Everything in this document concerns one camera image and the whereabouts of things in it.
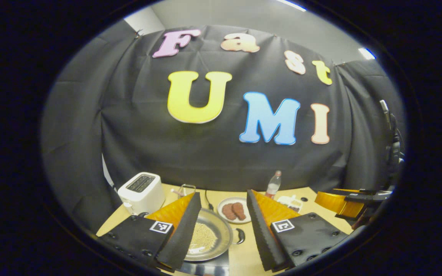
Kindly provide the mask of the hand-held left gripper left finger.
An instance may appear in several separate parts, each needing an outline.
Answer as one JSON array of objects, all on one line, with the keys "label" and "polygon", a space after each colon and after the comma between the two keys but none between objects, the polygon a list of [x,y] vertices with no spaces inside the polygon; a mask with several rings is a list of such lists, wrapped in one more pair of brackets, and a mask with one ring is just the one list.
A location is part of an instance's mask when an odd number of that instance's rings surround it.
[{"label": "hand-held left gripper left finger", "polygon": [[99,240],[140,265],[174,272],[188,253],[200,210],[200,193],[193,192],[152,214],[130,215]]}]

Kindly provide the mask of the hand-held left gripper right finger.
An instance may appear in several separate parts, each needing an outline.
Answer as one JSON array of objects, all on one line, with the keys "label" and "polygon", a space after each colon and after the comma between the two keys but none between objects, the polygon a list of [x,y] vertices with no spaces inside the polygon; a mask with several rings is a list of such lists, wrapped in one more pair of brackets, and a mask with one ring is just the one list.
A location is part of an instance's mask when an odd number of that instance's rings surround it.
[{"label": "hand-held left gripper right finger", "polygon": [[320,215],[300,215],[254,190],[247,191],[247,208],[265,271],[302,265],[348,237]]}]

